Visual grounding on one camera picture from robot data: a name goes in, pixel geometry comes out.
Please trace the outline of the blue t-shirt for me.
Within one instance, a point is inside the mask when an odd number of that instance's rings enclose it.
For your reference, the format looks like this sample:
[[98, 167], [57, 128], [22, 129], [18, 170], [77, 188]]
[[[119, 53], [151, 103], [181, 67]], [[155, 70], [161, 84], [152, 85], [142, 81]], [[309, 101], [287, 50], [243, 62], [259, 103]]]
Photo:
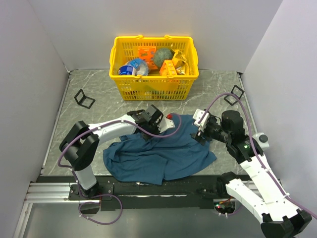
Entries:
[[173, 121], [180, 129], [167, 130], [167, 138], [124, 135], [105, 149], [103, 161], [111, 175], [122, 182], [161, 185], [198, 173], [216, 160], [209, 143], [191, 137], [197, 131], [192, 115], [173, 116]]

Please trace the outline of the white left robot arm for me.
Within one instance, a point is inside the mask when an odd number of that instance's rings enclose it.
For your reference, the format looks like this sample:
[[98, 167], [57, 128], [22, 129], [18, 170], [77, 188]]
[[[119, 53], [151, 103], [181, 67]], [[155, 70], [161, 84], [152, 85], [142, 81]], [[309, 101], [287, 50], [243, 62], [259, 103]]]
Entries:
[[146, 110], [130, 111], [123, 116], [98, 124], [78, 121], [61, 142], [62, 157], [69, 162], [69, 168], [78, 182], [80, 193], [86, 199], [93, 199], [99, 192], [99, 183], [91, 163], [99, 145], [123, 135], [142, 133], [148, 139], [151, 134], [160, 134], [159, 125], [163, 113], [154, 105]]

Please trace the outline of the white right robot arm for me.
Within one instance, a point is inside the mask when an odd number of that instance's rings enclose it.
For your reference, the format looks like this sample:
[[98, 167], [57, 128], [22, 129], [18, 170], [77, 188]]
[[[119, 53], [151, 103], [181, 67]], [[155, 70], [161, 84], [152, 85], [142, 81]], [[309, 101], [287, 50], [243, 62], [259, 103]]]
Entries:
[[240, 113], [224, 111], [218, 123], [215, 116], [197, 109], [193, 119], [198, 131], [191, 136], [201, 144], [211, 140], [224, 143], [258, 190], [254, 193], [235, 173], [226, 172], [217, 178], [218, 195], [238, 200], [258, 220], [267, 238], [292, 238], [301, 233], [312, 220], [311, 215], [287, 199], [262, 150], [268, 143], [245, 134]]

